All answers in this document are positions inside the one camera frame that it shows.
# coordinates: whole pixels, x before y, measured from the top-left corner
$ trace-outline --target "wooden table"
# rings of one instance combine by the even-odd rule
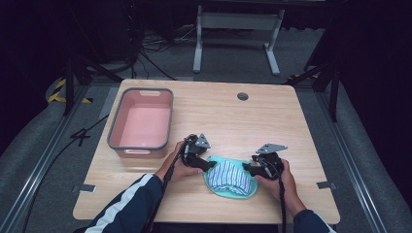
[[[294,89],[286,85],[125,80],[121,83],[85,183],[94,193],[80,193],[73,211],[77,219],[94,218],[117,194],[145,173],[154,173],[162,159],[120,158],[107,135],[121,94],[129,87],[166,87],[174,93],[169,152],[188,134],[204,133],[212,145],[202,157],[219,155],[251,159],[265,143],[285,145],[279,155],[290,162],[299,196],[327,223],[340,216],[330,189],[318,189],[326,176]],[[246,101],[237,94],[249,95]],[[214,194],[201,175],[170,183],[155,221],[280,223],[280,203],[260,187],[250,199]]]

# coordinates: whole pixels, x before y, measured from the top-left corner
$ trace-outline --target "pink plastic basket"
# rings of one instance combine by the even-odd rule
[[[120,157],[161,158],[167,153],[173,92],[133,87],[124,91],[107,142]]]

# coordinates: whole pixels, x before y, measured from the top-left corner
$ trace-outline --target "dark background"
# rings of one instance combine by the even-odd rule
[[[336,16],[331,24],[327,24],[328,15],[302,21],[297,17],[302,17],[302,12],[291,11],[284,27],[327,27],[313,54],[312,65],[331,59],[337,47],[344,47],[338,63],[341,81],[388,173],[411,206],[408,180],[412,178],[412,23],[406,2],[358,1],[367,11],[352,13],[350,19]],[[122,3],[0,3],[0,154],[29,120],[47,107],[45,92],[61,77],[70,51],[96,63],[126,60],[130,56]],[[145,22],[165,37],[195,17],[182,17],[181,11],[187,7],[164,6],[162,10],[168,14],[146,17]]]

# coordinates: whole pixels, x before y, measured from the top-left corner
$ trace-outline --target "gray carpet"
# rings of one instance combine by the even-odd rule
[[[313,48],[321,37],[322,30],[281,31],[275,54],[281,75],[271,75],[262,44],[269,38],[266,32],[233,34],[210,32],[203,39],[202,68],[194,74],[192,60],[195,43],[189,41],[165,51],[147,53],[153,63],[165,73],[180,80],[228,83],[283,83],[290,75],[300,74]],[[135,71],[140,79],[164,79],[148,60],[139,56]],[[131,78],[131,71],[118,73]],[[336,183],[332,191],[341,221],[338,232],[373,232],[354,189],[342,154],[322,110],[318,93],[305,81],[296,87],[302,111],[308,122],[312,137],[324,166],[327,179]],[[118,83],[104,77],[94,77],[86,97],[93,98],[91,104],[81,104],[75,111],[56,151],[60,151],[71,139],[70,135],[82,128],[89,128],[110,110]],[[12,208],[25,180],[30,175],[44,148],[52,138],[61,120],[64,104],[52,102],[36,116],[15,138],[0,158],[0,219],[4,219]],[[361,122],[353,109],[344,87],[340,86],[338,99],[338,127],[345,138],[354,160],[370,190],[388,232],[410,232],[412,217],[392,180],[385,172],[376,151],[372,147]],[[30,214],[26,232],[72,232],[85,226],[88,221],[73,218],[72,212],[78,194],[72,187],[83,182],[95,148],[100,139],[105,121],[87,132],[90,136],[82,146],[71,145],[58,157],[48,172]],[[21,232],[24,218],[14,232]]]

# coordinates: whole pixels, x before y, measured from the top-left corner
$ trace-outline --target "black sleeve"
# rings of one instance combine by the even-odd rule
[[[313,211],[301,211],[293,219],[293,233],[324,232],[333,232],[333,230]]]
[[[160,200],[161,180],[146,174],[120,193],[91,222],[88,232],[140,233]]]

